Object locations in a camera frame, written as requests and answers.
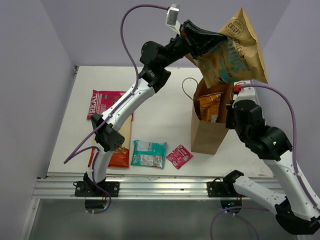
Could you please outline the teal Fox's mint candy bag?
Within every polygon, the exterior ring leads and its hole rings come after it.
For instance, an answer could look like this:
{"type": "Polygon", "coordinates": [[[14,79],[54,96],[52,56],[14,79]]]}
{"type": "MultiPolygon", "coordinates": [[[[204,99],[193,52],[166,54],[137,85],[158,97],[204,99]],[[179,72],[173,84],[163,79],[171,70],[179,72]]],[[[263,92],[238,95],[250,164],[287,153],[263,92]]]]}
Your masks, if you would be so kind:
{"type": "Polygon", "coordinates": [[[165,166],[166,142],[133,141],[132,166],[163,169],[165,166]]]}

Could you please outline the pink REAL crisps bag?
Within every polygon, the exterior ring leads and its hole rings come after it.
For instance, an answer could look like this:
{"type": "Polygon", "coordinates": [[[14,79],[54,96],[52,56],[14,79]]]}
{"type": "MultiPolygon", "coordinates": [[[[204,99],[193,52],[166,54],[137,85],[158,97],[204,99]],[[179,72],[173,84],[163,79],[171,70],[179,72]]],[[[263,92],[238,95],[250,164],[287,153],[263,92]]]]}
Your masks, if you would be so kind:
{"type": "Polygon", "coordinates": [[[93,90],[86,119],[90,120],[94,113],[101,115],[112,107],[125,93],[125,91],[93,90]]]}

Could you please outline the small pink snack packet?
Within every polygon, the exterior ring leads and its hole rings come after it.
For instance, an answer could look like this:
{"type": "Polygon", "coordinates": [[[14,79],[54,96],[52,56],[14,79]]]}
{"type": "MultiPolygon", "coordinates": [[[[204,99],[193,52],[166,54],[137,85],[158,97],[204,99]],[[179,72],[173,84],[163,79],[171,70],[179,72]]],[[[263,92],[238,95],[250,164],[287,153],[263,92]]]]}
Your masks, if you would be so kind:
{"type": "Polygon", "coordinates": [[[166,159],[169,160],[177,170],[183,167],[192,158],[193,155],[181,144],[166,156],[166,159]]]}

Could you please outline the brown paper bag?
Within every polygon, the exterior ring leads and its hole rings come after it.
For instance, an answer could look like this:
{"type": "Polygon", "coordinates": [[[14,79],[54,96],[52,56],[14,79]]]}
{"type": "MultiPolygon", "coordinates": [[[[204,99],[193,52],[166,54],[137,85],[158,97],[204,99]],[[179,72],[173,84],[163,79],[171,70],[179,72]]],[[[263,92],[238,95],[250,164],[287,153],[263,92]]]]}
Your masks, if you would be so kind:
{"type": "Polygon", "coordinates": [[[226,128],[227,104],[233,99],[232,83],[223,83],[207,87],[205,80],[197,83],[192,100],[191,126],[190,126],[190,150],[194,153],[214,155],[225,139],[229,129],[226,128]],[[201,116],[199,98],[220,94],[217,119],[207,120],[201,116]]]}

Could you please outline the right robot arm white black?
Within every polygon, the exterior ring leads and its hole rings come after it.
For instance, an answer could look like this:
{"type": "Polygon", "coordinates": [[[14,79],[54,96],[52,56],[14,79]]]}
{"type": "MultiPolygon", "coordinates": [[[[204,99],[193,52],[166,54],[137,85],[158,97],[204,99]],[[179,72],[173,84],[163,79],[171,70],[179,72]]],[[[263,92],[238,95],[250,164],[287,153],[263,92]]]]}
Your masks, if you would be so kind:
{"type": "Polygon", "coordinates": [[[242,172],[234,170],[223,178],[223,192],[250,198],[274,214],[279,225],[291,235],[313,235],[320,229],[320,210],[312,203],[315,192],[293,162],[293,147],[286,134],[266,125],[262,108],[253,100],[231,101],[227,106],[226,127],[235,130],[245,147],[268,166],[283,193],[272,191],[242,172]]]}

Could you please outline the kraft crispy chips bag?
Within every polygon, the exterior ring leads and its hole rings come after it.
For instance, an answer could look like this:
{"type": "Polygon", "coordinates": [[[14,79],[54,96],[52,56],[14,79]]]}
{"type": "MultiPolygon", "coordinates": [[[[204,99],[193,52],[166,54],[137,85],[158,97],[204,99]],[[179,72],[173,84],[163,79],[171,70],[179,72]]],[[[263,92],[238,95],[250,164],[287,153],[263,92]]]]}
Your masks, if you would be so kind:
{"type": "Polygon", "coordinates": [[[219,84],[257,80],[267,84],[267,73],[256,31],[241,8],[219,31],[227,40],[210,53],[193,59],[186,58],[197,66],[208,88],[219,84]]]}

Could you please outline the red cream cassava chips bag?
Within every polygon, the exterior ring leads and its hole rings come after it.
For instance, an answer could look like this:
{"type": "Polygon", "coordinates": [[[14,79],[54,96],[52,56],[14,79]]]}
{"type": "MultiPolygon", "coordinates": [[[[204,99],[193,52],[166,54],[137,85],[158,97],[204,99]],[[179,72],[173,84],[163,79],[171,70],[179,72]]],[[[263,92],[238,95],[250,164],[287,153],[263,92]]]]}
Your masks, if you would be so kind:
{"type": "Polygon", "coordinates": [[[129,155],[130,155],[130,140],[132,132],[132,120],[133,115],[131,115],[122,125],[119,133],[124,137],[123,144],[113,153],[110,162],[108,164],[109,168],[129,168],[129,155]]]}

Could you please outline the orange snack bag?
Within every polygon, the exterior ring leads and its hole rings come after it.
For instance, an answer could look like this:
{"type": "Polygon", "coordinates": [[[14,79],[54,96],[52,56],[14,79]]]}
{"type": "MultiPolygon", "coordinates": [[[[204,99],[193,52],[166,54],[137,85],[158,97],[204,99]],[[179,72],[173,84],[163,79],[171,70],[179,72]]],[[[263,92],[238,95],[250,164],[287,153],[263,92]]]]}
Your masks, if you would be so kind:
{"type": "Polygon", "coordinates": [[[210,93],[200,96],[199,103],[200,120],[215,123],[219,116],[222,92],[210,93]]]}

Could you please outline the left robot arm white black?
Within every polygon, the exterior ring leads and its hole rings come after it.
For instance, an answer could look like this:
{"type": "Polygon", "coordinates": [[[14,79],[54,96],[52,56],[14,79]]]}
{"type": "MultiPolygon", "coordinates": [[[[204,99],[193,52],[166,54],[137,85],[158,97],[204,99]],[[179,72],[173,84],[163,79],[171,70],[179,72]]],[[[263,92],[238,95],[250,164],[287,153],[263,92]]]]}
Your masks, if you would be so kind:
{"type": "Polygon", "coordinates": [[[171,72],[166,67],[188,54],[197,60],[227,39],[224,34],[201,29],[187,20],[167,45],[154,41],[144,43],[139,60],[143,68],[137,75],[137,82],[107,111],[91,117],[98,149],[83,177],[87,192],[95,197],[103,193],[109,161],[125,140],[119,130],[143,102],[167,83],[171,72]]]}

